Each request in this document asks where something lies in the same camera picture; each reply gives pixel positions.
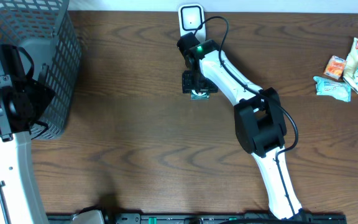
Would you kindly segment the round tape packet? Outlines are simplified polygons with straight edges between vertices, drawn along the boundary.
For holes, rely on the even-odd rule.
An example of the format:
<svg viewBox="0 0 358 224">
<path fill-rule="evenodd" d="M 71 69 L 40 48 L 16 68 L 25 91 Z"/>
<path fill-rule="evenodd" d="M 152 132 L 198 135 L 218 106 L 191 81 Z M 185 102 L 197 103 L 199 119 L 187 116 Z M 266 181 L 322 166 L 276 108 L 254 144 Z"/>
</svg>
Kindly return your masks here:
<svg viewBox="0 0 358 224">
<path fill-rule="evenodd" d="M 208 100 L 210 97 L 210 94 L 208 92 L 197 92 L 195 90 L 191 91 L 191 100 Z"/>
</svg>

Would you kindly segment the orange Kleenex tissue pack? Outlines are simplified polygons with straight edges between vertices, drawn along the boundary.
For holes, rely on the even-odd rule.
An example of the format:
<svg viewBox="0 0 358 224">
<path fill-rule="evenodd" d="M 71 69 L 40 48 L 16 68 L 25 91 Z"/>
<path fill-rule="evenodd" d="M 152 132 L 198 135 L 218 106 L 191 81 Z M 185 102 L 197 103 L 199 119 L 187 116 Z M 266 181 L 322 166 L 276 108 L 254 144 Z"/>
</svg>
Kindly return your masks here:
<svg viewBox="0 0 358 224">
<path fill-rule="evenodd" d="M 326 68 L 324 69 L 323 74 L 331 77 L 335 80 L 338 80 L 342 77 L 343 71 L 346 67 L 347 61 L 333 55 L 329 61 L 328 64 L 326 66 Z"/>
</svg>

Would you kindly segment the teal snack packet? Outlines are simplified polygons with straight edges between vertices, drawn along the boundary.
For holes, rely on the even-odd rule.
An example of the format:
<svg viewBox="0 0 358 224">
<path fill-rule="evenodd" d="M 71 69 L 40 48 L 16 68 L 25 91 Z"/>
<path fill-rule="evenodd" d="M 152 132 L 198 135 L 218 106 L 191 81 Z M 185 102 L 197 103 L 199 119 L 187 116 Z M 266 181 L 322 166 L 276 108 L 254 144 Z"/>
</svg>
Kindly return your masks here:
<svg viewBox="0 0 358 224">
<path fill-rule="evenodd" d="M 344 82 L 336 82 L 327 78 L 314 76 L 316 94 L 318 96 L 331 96 L 344 102 L 351 101 L 351 87 Z"/>
</svg>

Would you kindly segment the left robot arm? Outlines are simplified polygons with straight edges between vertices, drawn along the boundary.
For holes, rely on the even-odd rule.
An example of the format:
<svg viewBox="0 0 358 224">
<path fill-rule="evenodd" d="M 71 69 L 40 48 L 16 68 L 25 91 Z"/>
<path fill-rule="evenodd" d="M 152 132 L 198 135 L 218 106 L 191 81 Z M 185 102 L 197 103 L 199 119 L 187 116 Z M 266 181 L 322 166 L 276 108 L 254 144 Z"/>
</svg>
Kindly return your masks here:
<svg viewBox="0 0 358 224">
<path fill-rule="evenodd" d="M 33 79 L 35 66 L 22 47 L 0 44 L 0 223 L 48 223 L 35 181 L 31 127 L 55 93 Z"/>
</svg>

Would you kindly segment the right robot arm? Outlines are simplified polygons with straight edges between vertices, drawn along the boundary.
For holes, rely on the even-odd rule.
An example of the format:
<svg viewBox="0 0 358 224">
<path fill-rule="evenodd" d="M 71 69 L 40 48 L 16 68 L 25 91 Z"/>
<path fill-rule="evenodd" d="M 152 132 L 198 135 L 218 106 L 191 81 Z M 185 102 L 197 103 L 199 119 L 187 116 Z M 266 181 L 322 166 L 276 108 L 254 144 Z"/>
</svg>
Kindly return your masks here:
<svg viewBox="0 0 358 224">
<path fill-rule="evenodd" d="M 182 91 L 222 91 L 234 108 L 236 138 L 255 159 L 262 175 L 270 212 L 279 220 L 294 219 L 302 206 L 285 162 L 285 121 L 290 115 L 282 108 L 278 93 L 248 80 L 213 40 L 200 42 L 190 32 L 180 37 L 177 47 L 187 67 Z"/>
</svg>

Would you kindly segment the white barcode scanner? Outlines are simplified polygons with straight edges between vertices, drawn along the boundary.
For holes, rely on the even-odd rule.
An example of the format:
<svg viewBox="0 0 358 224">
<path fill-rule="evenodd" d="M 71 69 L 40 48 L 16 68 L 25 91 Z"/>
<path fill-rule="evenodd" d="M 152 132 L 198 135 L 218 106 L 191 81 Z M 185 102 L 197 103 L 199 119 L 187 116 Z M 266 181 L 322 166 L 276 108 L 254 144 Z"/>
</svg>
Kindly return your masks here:
<svg viewBox="0 0 358 224">
<path fill-rule="evenodd" d="M 204 9 L 200 4 L 184 4 L 178 9 L 180 37 L 195 33 L 196 28 L 205 20 Z"/>
</svg>

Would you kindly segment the dark grey mesh basket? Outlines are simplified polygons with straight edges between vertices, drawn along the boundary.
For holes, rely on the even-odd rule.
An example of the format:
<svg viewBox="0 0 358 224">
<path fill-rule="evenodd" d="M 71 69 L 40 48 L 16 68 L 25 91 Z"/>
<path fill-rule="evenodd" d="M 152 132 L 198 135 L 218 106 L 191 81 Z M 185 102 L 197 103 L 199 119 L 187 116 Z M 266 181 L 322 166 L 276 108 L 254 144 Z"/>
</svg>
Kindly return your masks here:
<svg viewBox="0 0 358 224">
<path fill-rule="evenodd" d="M 33 59 L 34 80 L 55 92 L 34 139 L 56 139 L 65 129 L 80 67 L 81 47 L 63 0 L 0 0 L 0 44 L 22 47 Z"/>
</svg>

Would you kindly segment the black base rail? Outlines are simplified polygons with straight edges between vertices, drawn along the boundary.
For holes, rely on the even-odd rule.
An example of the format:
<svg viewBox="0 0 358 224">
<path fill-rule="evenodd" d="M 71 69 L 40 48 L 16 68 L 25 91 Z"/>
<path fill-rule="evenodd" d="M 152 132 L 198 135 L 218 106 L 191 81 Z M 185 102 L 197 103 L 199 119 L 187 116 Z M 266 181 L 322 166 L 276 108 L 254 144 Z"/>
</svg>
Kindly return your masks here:
<svg viewBox="0 0 358 224">
<path fill-rule="evenodd" d="M 254 223 L 284 223 L 268 213 L 245 213 L 240 215 L 141 215 L 138 213 L 118 213 L 105 215 L 103 223 L 111 224 L 220 224 L 234 223 L 236 220 L 252 220 Z M 346 224 L 345 215 L 318 215 L 303 213 L 288 223 L 305 224 Z"/>
</svg>

